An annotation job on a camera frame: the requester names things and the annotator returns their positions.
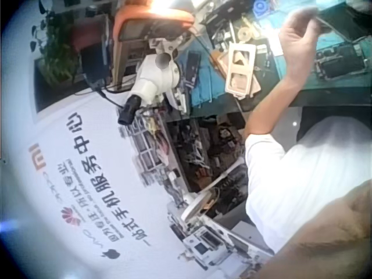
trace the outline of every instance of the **tape roll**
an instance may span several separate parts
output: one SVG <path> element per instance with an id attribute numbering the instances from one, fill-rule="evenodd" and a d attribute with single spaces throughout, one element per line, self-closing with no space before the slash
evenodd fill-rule
<path id="1" fill-rule="evenodd" d="M 248 42 L 252 39 L 252 31 L 248 27 L 242 27 L 239 29 L 238 38 L 241 42 Z"/>

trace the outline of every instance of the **desk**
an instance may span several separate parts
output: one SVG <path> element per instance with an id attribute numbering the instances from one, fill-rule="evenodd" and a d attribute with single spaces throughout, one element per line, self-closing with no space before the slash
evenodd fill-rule
<path id="1" fill-rule="evenodd" d="M 284 18 L 284 16 L 282 15 L 277 17 L 280 19 Z M 204 42 L 207 48 L 212 51 L 212 45 L 206 34 L 202 36 L 201 41 Z M 255 45 L 266 44 L 268 48 L 270 48 L 267 39 L 257 41 L 253 40 L 250 43 Z M 209 53 L 202 48 L 200 43 L 194 40 L 194 42 L 189 46 L 187 50 L 198 51 L 202 54 L 202 70 L 199 74 L 200 83 L 193 90 L 192 94 L 200 94 L 200 99 L 203 100 L 203 103 L 199 105 L 195 101 L 195 98 L 191 96 L 193 105 L 190 115 L 191 118 L 222 115 L 226 113 L 240 112 L 241 110 L 243 112 L 252 111 L 271 92 L 271 90 L 276 86 L 276 84 L 280 81 L 280 78 L 283 76 L 283 66 L 280 60 L 284 60 L 284 58 L 282 56 L 276 58 L 274 58 L 273 56 L 269 57 L 270 70 L 272 72 L 267 71 L 265 78 L 263 78 L 263 72 L 255 73 L 257 80 L 259 81 L 262 88 L 261 92 L 256 94 L 252 99 L 246 98 L 242 101 L 237 101 L 231 94 L 225 94 L 225 81 L 209 63 Z M 178 62 L 180 64 L 185 64 L 185 61 L 187 60 L 187 50 L 180 55 L 178 59 Z M 256 55 L 255 65 L 264 68 L 265 60 L 265 54 L 258 54 Z M 209 76 L 207 76 L 206 74 L 208 71 L 203 70 L 206 67 L 210 67 L 211 71 L 213 72 L 213 102 L 209 102 Z M 337 84 L 332 82 L 327 83 L 330 85 L 329 88 L 327 87 L 327 84 L 323 84 L 323 86 L 318 85 L 313 86 L 312 89 L 305 89 L 298 94 L 297 98 L 294 100 L 291 106 L 371 106 L 370 88 L 372 86 L 372 77 L 371 73 L 367 73 L 364 75 L 365 76 L 363 77 L 362 86 L 360 86 L 360 76 L 355 76 L 348 78 L 348 82 L 341 85 L 339 83 Z M 314 77 L 310 77 L 309 81 L 311 83 L 316 82 L 314 81 Z M 181 116 L 178 112 L 172 112 L 168 115 L 167 121 L 177 121 L 185 118 L 187 117 Z"/>

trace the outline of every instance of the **workbench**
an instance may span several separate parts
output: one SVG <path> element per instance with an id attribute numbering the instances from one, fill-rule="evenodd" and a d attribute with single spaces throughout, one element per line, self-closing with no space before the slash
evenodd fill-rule
<path id="1" fill-rule="evenodd" d="M 272 16 L 270 21 L 273 27 L 279 28 L 286 16 L 287 14 L 283 13 L 282 10 L 281 13 L 277 13 Z M 210 51 L 213 50 L 208 35 L 204 33 L 202 34 L 201 38 L 202 39 L 199 41 L 202 41 Z M 328 39 L 328 41 L 327 39 L 321 38 L 318 49 L 332 45 L 332 40 L 334 40 L 333 44 L 339 44 L 342 42 L 342 39 L 337 38 L 335 34 L 331 34 L 330 38 L 331 39 Z M 250 112 L 271 92 L 271 90 L 278 84 L 285 74 L 283 73 L 283 71 L 285 71 L 284 57 L 275 57 L 273 55 L 269 56 L 269 70 L 265 72 L 255 72 L 256 78 L 260 83 L 262 90 L 253 98 L 245 98 L 241 101 L 238 101 L 231 94 L 224 93 L 225 80 L 211 65 L 209 62 L 210 52 L 207 52 L 207 49 L 202 47 L 199 41 L 194 40 L 188 49 L 184 51 L 178 58 L 179 63 L 185 65 L 188 51 L 198 51 L 202 54 L 201 69 L 199 71 L 199 83 L 192 91 L 192 94 L 200 95 L 202 93 L 200 98 L 203 102 L 202 104 L 195 104 L 194 100 L 192 100 L 193 106 L 189 116 L 190 118 L 208 117 L 211 115 L 222 115 L 236 112 Z M 255 45 L 266 44 L 268 49 L 270 49 L 270 44 L 265 38 L 262 40 L 251 40 L 249 43 Z M 368 49 L 368 45 L 370 46 L 372 43 L 371 37 L 367 37 L 364 39 L 364 42 L 362 41 L 361 43 L 366 46 L 366 48 L 363 49 L 364 55 L 371 59 L 371 52 Z M 256 55 L 255 66 L 264 69 L 265 62 L 265 54 Z M 207 67 L 210 67 L 210 70 L 212 71 L 213 100 L 211 102 L 209 98 L 209 76 L 208 71 L 205 70 Z M 371 72 L 359 76 L 345 77 L 344 80 L 331 82 L 323 81 L 322 84 L 320 84 L 314 74 L 312 74 L 309 77 L 308 84 L 306 85 L 305 89 L 298 94 L 291 106 L 371 106 L 371 86 Z M 177 111 L 173 111 L 168 115 L 167 121 L 177 121 L 189 117 L 180 115 Z"/>

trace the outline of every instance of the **potted plant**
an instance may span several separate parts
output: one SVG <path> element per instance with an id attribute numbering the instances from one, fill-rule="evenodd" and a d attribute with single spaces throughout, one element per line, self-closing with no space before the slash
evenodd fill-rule
<path id="1" fill-rule="evenodd" d="M 78 53 L 70 44 L 73 16 L 71 13 L 56 15 L 46 10 L 40 0 L 39 9 L 45 19 L 39 26 L 32 26 L 34 40 L 30 42 L 31 51 L 39 47 L 43 57 L 39 67 L 50 85 L 56 86 L 65 81 L 73 83 L 79 67 Z"/>

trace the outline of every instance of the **wall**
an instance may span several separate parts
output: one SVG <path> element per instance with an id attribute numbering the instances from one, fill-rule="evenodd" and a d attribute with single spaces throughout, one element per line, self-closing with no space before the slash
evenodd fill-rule
<path id="1" fill-rule="evenodd" d="M 3 180 L 1 186 L 15 185 L 14 188 L 19 189 L 19 194 L 15 195 L 20 198 L 14 204 L 25 204 L 20 215 L 27 212 L 30 225 L 40 233 L 40 239 L 29 239 L 26 230 L 19 230 L 19 235 L 11 242 L 24 238 L 38 249 L 25 248 L 29 253 L 23 253 L 24 242 L 20 241 L 19 246 L 10 250 L 20 264 L 28 260 L 34 262 L 26 264 L 25 269 L 28 272 L 33 270 L 35 278 L 43 278 L 37 276 L 38 269 L 35 268 L 41 261 L 45 266 L 54 266 L 56 262 L 69 259 L 76 265 L 62 265 L 61 272 L 80 274 L 79 270 L 83 269 L 87 278 L 89 272 L 109 279 L 124 276 L 147 278 L 149 274 L 152 278 L 207 277 L 208 273 L 196 263 L 184 263 L 177 259 L 184 246 L 168 226 L 166 204 L 170 198 L 160 186 L 147 189 L 142 186 L 131 161 L 134 151 L 128 141 L 120 138 L 115 108 L 111 104 L 96 94 L 71 96 L 36 115 L 32 63 L 37 55 L 30 53 L 29 42 L 31 26 L 38 24 L 41 19 L 37 1 L 28 1 L 2 34 L 3 156 L 8 164 L 9 177 L 13 178 Z M 81 134 L 71 132 L 66 126 L 68 117 L 75 112 L 83 118 Z M 90 141 L 86 154 L 79 154 L 76 148 L 79 136 Z M 30 151 L 35 144 L 38 144 L 37 147 Z M 85 155 L 96 156 L 100 171 L 110 183 L 110 188 L 105 190 L 106 195 L 113 190 L 115 197 L 120 200 L 116 207 L 108 208 L 102 199 L 103 192 L 98 192 L 92 186 L 91 180 L 95 177 L 88 175 L 81 163 Z M 80 183 L 74 181 L 81 195 L 78 198 L 75 196 L 77 192 L 72 190 L 73 186 L 67 186 L 66 176 L 59 170 L 59 164 L 67 160 L 73 162 L 81 178 Z M 3 199 L 15 191 L 12 186 L 8 190 Z M 81 197 L 88 196 L 92 200 L 87 202 L 87 206 L 77 202 Z M 105 225 L 115 225 L 123 238 L 112 242 L 102 233 L 102 229 L 95 226 L 96 222 L 89 217 L 89 210 L 94 206 L 102 209 L 100 217 L 106 217 Z M 119 206 L 130 213 L 126 221 L 134 218 L 140 224 L 151 246 L 136 240 L 121 227 L 120 221 L 115 220 L 112 211 Z M 73 209 L 74 220 L 79 219 L 80 222 L 68 223 L 70 219 L 63 214 L 61 216 L 61 211 L 66 207 Z M 44 243 L 40 243 L 43 235 L 50 240 L 45 237 Z M 113 245 L 120 257 L 105 254 Z M 53 256 L 55 249 L 62 251 L 56 257 Z M 40 257 L 34 257 L 33 254 L 40 254 Z M 57 272 L 46 274 L 48 278 L 63 278 Z"/>

